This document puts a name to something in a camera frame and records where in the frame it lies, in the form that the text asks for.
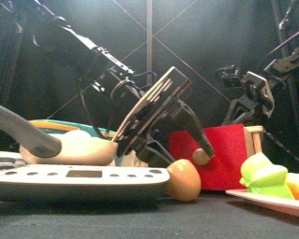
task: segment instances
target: black curtain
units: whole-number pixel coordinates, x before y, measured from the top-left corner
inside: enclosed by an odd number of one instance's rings
[[[173,65],[182,72],[192,80],[193,89],[185,103],[194,110],[203,127],[219,126],[231,100],[240,97],[243,91],[225,88],[215,77],[215,70],[235,64],[241,72],[257,73],[263,57],[279,44],[271,1],[152,2],[153,71],[160,77]],[[277,2],[283,14],[289,1]],[[78,34],[106,48],[137,73],[145,71],[146,1],[42,0],[41,3],[55,15],[65,17]],[[59,44],[57,36],[42,28],[22,8],[17,8],[17,4],[14,7],[17,14],[10,14],[0,5],[0,104],[27,120],[51,116],[55,120],[87,123],[75,97],[79,75],[71,60],[54,49]],[[295,10],[289,35],[299,28],[299,6]],[[17,24],[22,27],[21,34],[15,32]],[[145,85],[145,77],[134,80],[140,86]],[[279,91],[273,97],[275,111],[265,128],[299,158],[299,141],[293,140],[299,138],[299,121],[288,113],[292,111],[289,90]],[[116,130],[129,103],[113,104],[91,89],[85,91],[85,99],[98,125],[105,128],[110,121],[110,129]],[[165,132],[162,130],[164,144],[169,130],[173,127],[168,125]],[[273,162],[299,170],[299,163],[285,150],[268,138],[264,140],[264,150]],[[0,149],[7,150],[11,143],[13,140],[0,132]]]

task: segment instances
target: egg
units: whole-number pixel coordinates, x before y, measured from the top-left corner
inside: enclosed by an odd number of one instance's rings
[[[166,194],[182,202],[193,201],[200,193],[200,177],[194,166],[188,160],[181,159],[166,167],[166,171]]]
[[[211,158],[208,157],[207,153],[204,152],[203,148],[198,148],[193,152],[193,162],[196,165],[205,165]]]

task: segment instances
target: cable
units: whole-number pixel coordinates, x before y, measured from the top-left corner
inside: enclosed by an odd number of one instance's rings
[[[295,161],[299,163],[299,158],[295,156],[295,154],[284,147],[283,143],[277,140],[277,138],[268,133],[267,131],[264,131],[265,136],[268,137],[268,139],[272,141],[272,143],[279,146],[285,152],[287,154],[295,159]]]
[[[146,71],[138,74],[133,74],[130,77],[141,77],[144,75],[152,75],[154,77],[154,81],[157,80],[157,74],[153,71]]]
[[[105,139],[105,137],[102,136],[102,133],[98,129],[98,125],[97,123],[94,123],[94,120],[91,119],[91,116],[89,114],[89,110],[86,108],[86,105],[85,105],[85,99],[83,99],[83,89],[82,89],[82,85],[81,85],[81,79],[77,80],[77,90],[78,90],[78,95],[79,95],[79,99],[81,99],[81,104],[82,104],[82,108],[83,108],[83,113],[85,113],[85,117],[86,117],[86,120],[90,124],[90,126],[93,127],[93,130],[94,130],[94,133],[96,135],[101,138],[101,139]]]
[[[112,90],[110,94],[109,94],[109,98],[113,102],[114,101],[114,98],[116,98],[116,94],[117,94],[117,91],[118,89],[121,89],[121,87],[124,86],[129,86],[133,88],[133,90],[136,91],[137,93],[137,96],[138,98],[141,98],[141,89],[136,86],[134,82],[129,79],[124,79],[122,81],[118,82],[118,84],[114,86],[114,89]]]
[[[2,7],[9,13],[13,13],[13,12],[14,12],[14,11],[13,11],[13,4],[11,4],[10,1],[6,1],[6,2],[9,3],[9,6],[5,5],[5,3],[3,3],[2,0],[0,0],[0,5],[1,5],[1,7]]]

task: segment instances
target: digital scale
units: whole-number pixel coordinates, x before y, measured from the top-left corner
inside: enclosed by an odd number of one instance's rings
[[[153,201],[165,191],[164,168],[26,164],[0,152],[0,201]]]

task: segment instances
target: table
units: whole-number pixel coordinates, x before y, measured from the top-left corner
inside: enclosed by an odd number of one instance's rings
[[[193,203],[19,204],[0,202],[0,239],[296,238],[299,218],[203,191]]]

